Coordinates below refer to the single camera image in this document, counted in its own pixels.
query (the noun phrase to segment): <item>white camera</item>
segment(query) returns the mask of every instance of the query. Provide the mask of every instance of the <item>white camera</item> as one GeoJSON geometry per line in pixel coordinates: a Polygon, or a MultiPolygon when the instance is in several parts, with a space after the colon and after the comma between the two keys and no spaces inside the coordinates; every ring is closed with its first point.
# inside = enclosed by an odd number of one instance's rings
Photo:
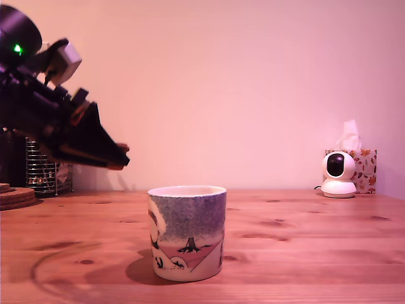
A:
{"type": "Polygon", "coordinates": [[[356,186],[350,180],[356,169],[353,158],[345,152],[329,153],[322,161],[326,180],[321,186],[323,194],[329,198],[352,198],[356,186]]]}

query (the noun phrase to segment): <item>metal rack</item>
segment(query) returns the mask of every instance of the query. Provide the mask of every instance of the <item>metal rack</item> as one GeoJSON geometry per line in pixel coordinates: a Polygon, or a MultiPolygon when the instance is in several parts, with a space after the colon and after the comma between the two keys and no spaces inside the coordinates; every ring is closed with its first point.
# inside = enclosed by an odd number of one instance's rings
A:
{"type": "Polygon", "coordinates": [[[25,141],[25,185],[36,194],[73,192],[73,166],[47,160],[37,142],[26,138],[25,141]]]}

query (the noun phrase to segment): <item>cork coaster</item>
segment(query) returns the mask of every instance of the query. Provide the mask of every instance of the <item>cork coaster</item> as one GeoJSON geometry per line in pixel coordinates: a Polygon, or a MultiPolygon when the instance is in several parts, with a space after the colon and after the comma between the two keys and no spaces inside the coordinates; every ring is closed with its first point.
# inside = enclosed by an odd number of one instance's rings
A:
{"type": "Polygon", "coordinates": [[[36,201],[34,189],[15,188],[14,191],[0,194],[0,210],[9,210],[29,206],[36,201]]]}
{"type": "Polygon", "coordinates": [[[9,185],[9,184],[2,184],[2,183],[0,183],[0,193],[2,193],[2,192],[7,192],[8,189],[10,189],[10,185],[9,185]]]}
{"type": "Polygon", "coordinates": [[[22,201],[20,203],[9,204],[9,205],[0,205],[0,211],[11,210],[11,209],[16,209],[16,208],[23,208],[23,207],[27,207],[30,205],[34,205],[37,202],[38,202],[38,200],[36,198],[34,198],[34,199],[29,199],[28,201],[22,201]]]}

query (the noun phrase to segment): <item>tissue box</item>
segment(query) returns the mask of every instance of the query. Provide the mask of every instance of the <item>tissue box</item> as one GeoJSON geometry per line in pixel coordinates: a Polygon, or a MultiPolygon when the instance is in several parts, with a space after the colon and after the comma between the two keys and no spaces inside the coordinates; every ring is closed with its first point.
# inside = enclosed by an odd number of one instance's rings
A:
{"type": "Polygon", "coordinates": [[[325,156],[335,151],[343,151],[353,157],[356,163],[356,171],[351,180],[356,185],[357,193],[375,193],[377,184],[377,150],[325,150],[325,156]]]}

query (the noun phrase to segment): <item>mug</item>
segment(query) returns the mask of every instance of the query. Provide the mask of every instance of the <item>mug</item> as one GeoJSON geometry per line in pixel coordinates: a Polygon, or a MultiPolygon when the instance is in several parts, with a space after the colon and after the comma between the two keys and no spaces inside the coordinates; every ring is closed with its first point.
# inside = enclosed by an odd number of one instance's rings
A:
{"type": "Polygon", "coordinates": [[[222,269],[227,190],[173,186],[149,190],[153,269],[171,281],[200,281],[222,269]]]}

